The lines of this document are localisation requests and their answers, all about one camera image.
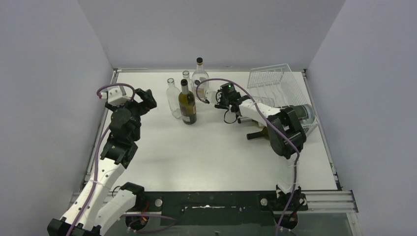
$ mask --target white wire rack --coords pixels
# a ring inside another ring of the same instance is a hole
[[[288,64],[251,69],[247,89],[257,102],[272,107],[309,104]],[[317,125],[317,119],[312,124],[303,125],[306,135]]]

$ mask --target white wall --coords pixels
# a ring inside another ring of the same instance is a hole
[[[305,69],[345,0],[79,0],[113,67]]]
[[[417,235],[417,1],[347,0],[307,70],[365,236]]]
[[[76,0],[0,1],[1,235],[47,235],[68,208],[111,73]]]

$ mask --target white table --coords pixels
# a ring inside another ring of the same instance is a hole
[[[249,72],[209,75],[230,79],[245,88]],[[294,76],[308,99],[301,73],[294,72]],[[119,74],[118,83],[151,89],[158,105],[142,116],[141,139],[136,142],[139,148],[114,186],[129,181],[144,186],[147,191],[262,191],[274,190],[280,176],[293,176],[293,168],[288,168],[285,158],[273,152],[268,140],[246,139],[247,133],[260,130],[251,122],[226,124],[225,110],[201,102],[197,102],[195,124],[186,125],[181,119],[175,119],[165,95],[168,78],[174,78],[179,87],[182,74]],[[210,82],[210,87],[218,89],[221,84]],[[109,111],[105,127],[110,123],[110,115]],[[301,152],[298,182],[303,190],[337,189],[318,128],[307,137]]]

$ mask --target bolt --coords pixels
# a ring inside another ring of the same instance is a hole
[[[157,206],[157,207],[162,206],[162,200],[161,199],[156,199],[155,200],[155,206]]]
[[[261,199],[261,205],[266,206],[268,205],[268,200],[266,198]]]

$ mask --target dish rack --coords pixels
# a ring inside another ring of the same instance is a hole
[[[253,68],[249,73],[247,89],[257,102],[271,107],[309,104],[288,64]],[[302,125],[308,136],[318,125],[317,119]]]

